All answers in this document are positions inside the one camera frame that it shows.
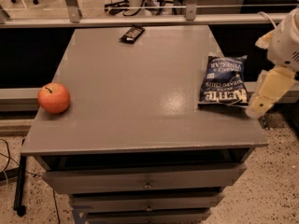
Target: gray tabletop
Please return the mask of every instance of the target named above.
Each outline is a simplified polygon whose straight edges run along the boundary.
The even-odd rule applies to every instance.
[[[208,26],[146,27],[133,44],[128,28],[78,29],[54,80],[71,92],[60,115],[39,109],[23,155],[260,147],[259,122],[226,106],[199,109],[210,52]]]

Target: red apple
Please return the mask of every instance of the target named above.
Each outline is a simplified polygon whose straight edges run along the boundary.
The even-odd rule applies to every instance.
[[[37,101],[47,112],[58,114],[64,112],[69,107],[70,93],[64,85],[53,82],[39,90]]]

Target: speckled floor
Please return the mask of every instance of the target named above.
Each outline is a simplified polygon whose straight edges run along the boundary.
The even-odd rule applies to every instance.
[[[20,127],[31,120],[19,120]],[[248,170],[223,192],[224,199],[211,209],[204,224],[297,224],[299,223],[299,140],[296,132],[280,113],[268,115],[270,130],[264,130],[268,147],[261,147],[246,161]],[[2,134],[9,143],[11,157],[19,161],[21,141],[25,135]],[[0,141],[0,151],[7,154]],[[0,170],[7,159],[0,157]],[[8,169],[17,165],[11,161]],[[43,169],[33,158],[27,160],[27,171],[41,174]],[[53,190],[39,176],[26,174],[23,202],[26,214],[13,211],[16,179],[0,182],[0,223],[59,223]],[[85,223],[84,217],[72,212],[66,195],[55,195],[61,223]]]

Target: chip bag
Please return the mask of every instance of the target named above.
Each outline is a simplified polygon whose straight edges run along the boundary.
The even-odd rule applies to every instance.
[[[244,85],[244,64],[247,56],[209,56],[206,76],[200,89],[199,105],[248,105],[248,92]]]

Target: glass partition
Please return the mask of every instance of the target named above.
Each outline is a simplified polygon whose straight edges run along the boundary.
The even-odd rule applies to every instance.
[[[113,23],[129,17],[151,22],[178,16],[181,21],[194,21],[204,15],[214,19],[218,15],[256,15],[260,11],[283,14],[297,4],[298,0],[0,0],[9,22],[68,18],[74,24],[84,24],[86,20],[99,23],[101,19]]]

